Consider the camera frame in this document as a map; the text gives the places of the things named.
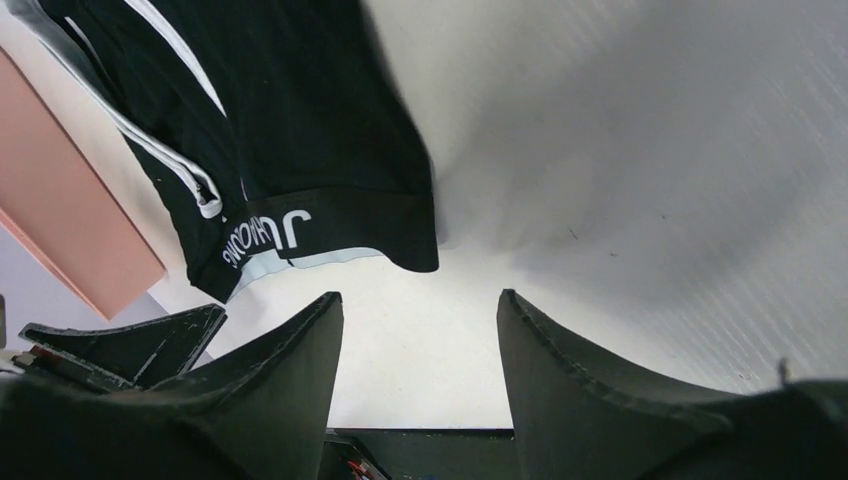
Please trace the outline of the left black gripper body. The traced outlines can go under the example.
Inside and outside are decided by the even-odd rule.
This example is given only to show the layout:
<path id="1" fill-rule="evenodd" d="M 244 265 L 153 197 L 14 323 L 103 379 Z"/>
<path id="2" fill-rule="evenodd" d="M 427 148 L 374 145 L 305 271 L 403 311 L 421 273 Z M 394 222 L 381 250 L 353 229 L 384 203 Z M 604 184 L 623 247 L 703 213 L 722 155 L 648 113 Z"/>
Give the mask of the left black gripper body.
<path id="1" fill-rule="evenodd" d="M 103 330 L 27 324 L 27 351 L 3 350 L 1 368 L 96 394 L 147 390 L 192 369 L 227 319 L 217 304 Z"/>

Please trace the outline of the pink divided organizer tray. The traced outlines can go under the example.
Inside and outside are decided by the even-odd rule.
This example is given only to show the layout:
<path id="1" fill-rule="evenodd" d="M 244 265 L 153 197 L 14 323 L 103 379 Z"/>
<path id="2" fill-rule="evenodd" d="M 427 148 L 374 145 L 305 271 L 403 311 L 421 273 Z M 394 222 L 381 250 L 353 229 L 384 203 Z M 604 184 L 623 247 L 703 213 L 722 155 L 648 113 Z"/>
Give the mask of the pink divided organizer tray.
<path id="1" fill-rule="evenodd" d="M 106 321 L 165 273 L 7 53 L 1 55 L 1 227 Z"/>

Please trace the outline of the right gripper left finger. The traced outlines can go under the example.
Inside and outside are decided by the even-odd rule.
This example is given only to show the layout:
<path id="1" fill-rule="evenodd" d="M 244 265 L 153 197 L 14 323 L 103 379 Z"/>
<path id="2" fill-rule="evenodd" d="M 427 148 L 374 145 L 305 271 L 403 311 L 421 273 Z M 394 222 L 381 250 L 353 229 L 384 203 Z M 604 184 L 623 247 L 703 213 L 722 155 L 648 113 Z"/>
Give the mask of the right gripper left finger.
<path id="1" fill-rule="evenodd" d="M 275 329 L 147 390 L 1 377 L 5 479 L 314 479 L 344 325 L 328 292 Z"/>

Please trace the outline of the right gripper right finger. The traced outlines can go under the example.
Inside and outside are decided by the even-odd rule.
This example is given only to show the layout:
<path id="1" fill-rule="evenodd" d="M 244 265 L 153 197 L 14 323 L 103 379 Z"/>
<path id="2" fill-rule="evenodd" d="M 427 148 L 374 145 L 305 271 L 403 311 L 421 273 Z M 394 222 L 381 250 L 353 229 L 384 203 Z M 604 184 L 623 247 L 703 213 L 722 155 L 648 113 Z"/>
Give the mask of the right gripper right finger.
<path id="1" fill-rule="evenodd" d="M 843 479 L 847 385 L 782 378 L 741 395 L 637 365 L 513 290 L 500 356 L 527 479 Z"/>

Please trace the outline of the black underwear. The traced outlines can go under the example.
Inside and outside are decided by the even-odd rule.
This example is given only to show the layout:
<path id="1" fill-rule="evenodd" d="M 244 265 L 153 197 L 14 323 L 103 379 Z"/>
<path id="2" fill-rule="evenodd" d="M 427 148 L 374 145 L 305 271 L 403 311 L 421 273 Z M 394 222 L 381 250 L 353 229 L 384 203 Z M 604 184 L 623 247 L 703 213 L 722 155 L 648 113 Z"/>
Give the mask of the black underwear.
<path id="1" fill-rule="evenodd" d="M 8 1 L 120 131 L 227 302 L 383 256 L 437 270 L 431 162 L 358 1 Z"/>

